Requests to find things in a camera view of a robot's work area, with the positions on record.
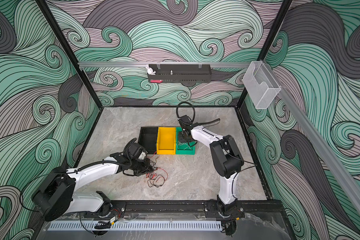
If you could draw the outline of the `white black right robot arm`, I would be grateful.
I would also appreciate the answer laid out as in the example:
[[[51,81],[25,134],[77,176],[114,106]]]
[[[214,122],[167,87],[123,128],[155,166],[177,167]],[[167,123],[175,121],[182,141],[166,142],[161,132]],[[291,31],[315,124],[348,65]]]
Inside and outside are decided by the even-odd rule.
[[[235,139],[215,134],[202,125],[182,127],[182,132],[187,143],[201,143],[210,149],[214,168],[220,176],[217,208],[220,214],[227,215],[236,206],[237,178],[244,165]]]

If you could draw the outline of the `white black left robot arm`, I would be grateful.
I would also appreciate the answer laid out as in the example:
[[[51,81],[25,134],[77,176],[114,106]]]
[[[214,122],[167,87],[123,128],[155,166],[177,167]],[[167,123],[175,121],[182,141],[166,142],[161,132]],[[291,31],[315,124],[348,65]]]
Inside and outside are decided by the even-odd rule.
[[[93,213],[100,218],[110,215],[112,201],[101,191],[78,193],[78,189],[103,177],[133,171],[134,177],[154,172],[151,160],[142,153],[137,158],[115,153],[80,168],[54,168],[32,195],[32,202],[46,222],[68,213]]]

